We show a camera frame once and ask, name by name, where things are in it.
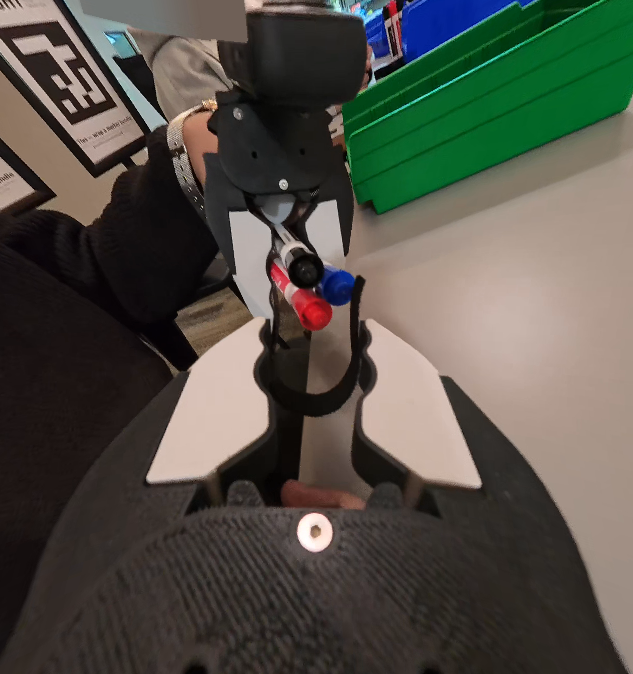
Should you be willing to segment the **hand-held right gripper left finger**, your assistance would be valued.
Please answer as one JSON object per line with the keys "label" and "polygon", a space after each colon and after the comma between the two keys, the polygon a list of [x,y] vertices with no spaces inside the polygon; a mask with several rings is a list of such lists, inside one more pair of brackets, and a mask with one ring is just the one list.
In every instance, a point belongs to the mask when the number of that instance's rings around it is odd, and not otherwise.
{"label": "hand-held right gripper left finger", "polygon": [[190,368],[146,484],[199,484],[224,501],[233,482],[261,487],[275,471],[276,409],[259,382],[268,326],[252,319]]}

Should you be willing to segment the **black office chair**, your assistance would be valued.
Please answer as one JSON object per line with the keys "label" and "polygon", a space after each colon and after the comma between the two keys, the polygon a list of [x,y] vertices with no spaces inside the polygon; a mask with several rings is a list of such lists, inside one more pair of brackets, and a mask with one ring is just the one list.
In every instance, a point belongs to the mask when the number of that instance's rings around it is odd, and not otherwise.
{"label": "black office chair", "polygon": [[[221,254],[206,269],[202,278],[195,286],[194,291],[182,304],[187,308],[192,304],[206,299],[224,289],[229,289],[247,308],[246,302],[230,272],[225,259]],[[173,316],[148,325],[141,332],[141,338],[157,351],[178,372],[187,371],[197,361],[198,356],[192,345],[177,326],[177,313]]]}

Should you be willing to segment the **green plastic bin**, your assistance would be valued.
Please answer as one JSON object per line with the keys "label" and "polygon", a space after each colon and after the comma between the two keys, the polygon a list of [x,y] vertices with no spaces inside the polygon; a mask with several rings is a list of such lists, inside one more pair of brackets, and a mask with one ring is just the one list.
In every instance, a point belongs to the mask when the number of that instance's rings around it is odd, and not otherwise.
{"label": "green plastic bin", "polygon": [[633,1],[509,4],[344,105],[355,200],[388,212],[632,96]]}

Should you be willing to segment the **person's right hand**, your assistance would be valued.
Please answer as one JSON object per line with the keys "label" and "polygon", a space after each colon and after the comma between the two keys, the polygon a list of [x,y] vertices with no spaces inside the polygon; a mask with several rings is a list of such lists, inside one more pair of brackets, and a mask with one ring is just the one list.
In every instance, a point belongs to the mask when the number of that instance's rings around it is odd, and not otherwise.
{"label": "person's right hand", "polygon": [[281,505],[301,510],[365,510],[366,502],[345,491],[288,480],[280,491]]}

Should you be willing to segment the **person's left hand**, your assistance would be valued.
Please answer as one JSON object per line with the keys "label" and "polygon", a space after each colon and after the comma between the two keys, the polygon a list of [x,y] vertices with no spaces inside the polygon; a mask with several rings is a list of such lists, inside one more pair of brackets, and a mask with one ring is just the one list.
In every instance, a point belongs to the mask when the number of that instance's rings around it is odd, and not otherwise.
{"label": "person's left hand", "polygon": [[211,112],[191,114],[183,124],[184,146],[188,153],[194,176],[203,187],[206,181],[205,154],[216,154],[218,139],[209,130]]}

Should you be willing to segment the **red dry erase marker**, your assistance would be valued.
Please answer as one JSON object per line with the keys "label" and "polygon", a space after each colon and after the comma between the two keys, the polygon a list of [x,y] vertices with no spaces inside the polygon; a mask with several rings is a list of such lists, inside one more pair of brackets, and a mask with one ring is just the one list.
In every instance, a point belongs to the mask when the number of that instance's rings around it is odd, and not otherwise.
{"label": "red dry erase marker", "polygon": [[333,315],[331,305],[312,289],[298,288],[288,277],[282,263],[272,261],[269,266],[270,279],[279,294],[293,308],[301,326],[310,332],[326,328]]}

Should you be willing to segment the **person's left forearm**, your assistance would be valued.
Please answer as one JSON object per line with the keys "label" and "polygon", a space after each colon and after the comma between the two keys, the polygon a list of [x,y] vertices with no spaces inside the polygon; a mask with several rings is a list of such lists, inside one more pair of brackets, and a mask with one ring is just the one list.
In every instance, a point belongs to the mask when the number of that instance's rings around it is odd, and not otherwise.
{"label": "person's left forearm", "polygon": [[164,125],[147,137],[145,164],[117,178],[109,204],[86,228],[110,291],[140,325],[185,307],[219,252],[177,182],[166,135]]}

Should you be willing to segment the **blue plastic bin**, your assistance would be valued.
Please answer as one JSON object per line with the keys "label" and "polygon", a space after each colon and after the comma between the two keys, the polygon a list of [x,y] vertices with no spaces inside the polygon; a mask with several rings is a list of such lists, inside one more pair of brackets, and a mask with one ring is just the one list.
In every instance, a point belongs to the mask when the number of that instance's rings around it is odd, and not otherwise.
{"label": "blue plastic bin", "polygon": [[[376,3],[365,1],[356,13],[364,19],[374,55],[384,57],[389,54],[389,31],[383,15],[388,1],[372,8]],[[398,56],[410,63],[510,5],[529,4],[531,1],[397,1]]]}

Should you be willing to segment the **framed black white sign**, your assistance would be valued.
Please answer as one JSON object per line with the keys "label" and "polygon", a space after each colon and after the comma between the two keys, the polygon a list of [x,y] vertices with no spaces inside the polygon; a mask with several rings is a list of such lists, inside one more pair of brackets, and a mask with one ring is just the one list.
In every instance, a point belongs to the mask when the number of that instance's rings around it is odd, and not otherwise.
{"label": "framed black white sign", "polygon": [[22,215],[56,193],[0,138],[0,214]]}
{"label": "framed black white sign", "polygon": [[149,127],[64,1],[0,1],[0,71],[92,177],[135,165]]}

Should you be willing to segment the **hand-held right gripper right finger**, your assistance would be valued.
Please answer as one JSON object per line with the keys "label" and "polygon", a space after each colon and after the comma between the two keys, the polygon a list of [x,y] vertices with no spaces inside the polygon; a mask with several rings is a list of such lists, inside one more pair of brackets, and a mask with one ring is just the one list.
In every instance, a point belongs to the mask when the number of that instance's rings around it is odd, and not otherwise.
{"label": "hand-held right gripper right finger", "polygon": [[394,484],[418,508],[431,488],[477,492],[482,478],[437,368],[373,319],[361,322],[361,397],[352,465],[370,487]]}

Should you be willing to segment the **blue dry erase marker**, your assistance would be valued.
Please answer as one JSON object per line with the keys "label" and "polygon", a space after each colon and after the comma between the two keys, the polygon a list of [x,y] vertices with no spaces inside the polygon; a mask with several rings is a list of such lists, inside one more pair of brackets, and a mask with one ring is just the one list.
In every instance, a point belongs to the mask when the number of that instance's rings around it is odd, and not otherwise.
{"label": "blue dry erase marker", "polygon": [[355,285],[355,277],[340,267],[323,262],[323,275],[314,290],[333,307],[350,303]]}

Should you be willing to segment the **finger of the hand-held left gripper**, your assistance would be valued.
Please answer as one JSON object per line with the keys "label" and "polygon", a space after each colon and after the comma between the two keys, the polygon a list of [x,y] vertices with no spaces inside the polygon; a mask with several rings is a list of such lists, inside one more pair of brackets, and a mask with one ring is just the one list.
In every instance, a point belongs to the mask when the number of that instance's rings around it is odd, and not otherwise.
{"label": "finger of the hand-held left gripper", "polygon": [[306,236],[321,259],[346,258],[336,200],[315,207],[306,221]]}
{"label": "finger of the hand-held left gripper", "polygon": [[249,212],[230,212],[234,281],[254,317],[273,318],[267,264],[272,250],[270,228]]}

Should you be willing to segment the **black dry erase marker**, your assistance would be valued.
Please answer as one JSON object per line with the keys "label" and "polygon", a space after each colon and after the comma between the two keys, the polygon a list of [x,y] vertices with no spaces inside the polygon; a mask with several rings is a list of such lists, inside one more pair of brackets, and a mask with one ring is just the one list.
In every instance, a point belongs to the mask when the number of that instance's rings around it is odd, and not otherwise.
{"label": "black dry erase marker", "polygon": [[324,275],[321,258],[283,224],[272,224],[275,255],[299,289],[314,289]]}

